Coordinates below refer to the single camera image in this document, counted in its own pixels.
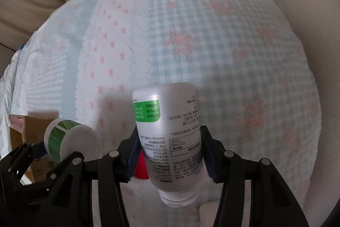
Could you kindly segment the light blue patterned bedsheet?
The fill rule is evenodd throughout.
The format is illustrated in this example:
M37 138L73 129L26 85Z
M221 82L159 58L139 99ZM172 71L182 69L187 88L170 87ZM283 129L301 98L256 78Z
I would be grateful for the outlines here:
M321 130L303 46L272 0L69 0L14 56L1 116L57 111L101 135L135 121L133 90L189 81L199 118L249 160L268 157L303 204Z

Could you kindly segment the red cap bottle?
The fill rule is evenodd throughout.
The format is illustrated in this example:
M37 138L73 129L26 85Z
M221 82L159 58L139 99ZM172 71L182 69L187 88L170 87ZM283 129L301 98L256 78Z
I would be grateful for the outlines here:
M143 151L140 151L139 153L139 158L138 158L137 166L135 169L134 177L141 179L141 180L149 179Z

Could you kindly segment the green white jar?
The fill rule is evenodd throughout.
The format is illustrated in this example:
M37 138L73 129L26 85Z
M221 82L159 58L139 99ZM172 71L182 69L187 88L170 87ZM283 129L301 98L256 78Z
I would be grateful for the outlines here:
M91 127L70 119L58 118L46 128L44 145L47 154L61 163L75 151L80 152L85 161L100 158L100 138Z

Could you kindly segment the cardboard box pink flaps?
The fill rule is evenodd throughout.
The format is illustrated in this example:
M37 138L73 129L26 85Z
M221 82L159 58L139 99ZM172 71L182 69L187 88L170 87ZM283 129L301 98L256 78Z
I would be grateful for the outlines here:
M54 120L53 118L41 118L24 115L10 115L10 142L14 150L22 143L38 144L43 142L45 130ZM45 154L35 159L25 172L25 176L33 183L44 181L47 173L55 167L53 159Z

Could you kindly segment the white earbuds case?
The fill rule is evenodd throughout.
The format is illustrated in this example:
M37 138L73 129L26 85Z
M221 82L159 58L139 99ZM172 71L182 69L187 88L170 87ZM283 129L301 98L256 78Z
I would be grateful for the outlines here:
M199 208L199 218L201 227L213 227L218 210L223 205L219 200L212 200L203 203Z

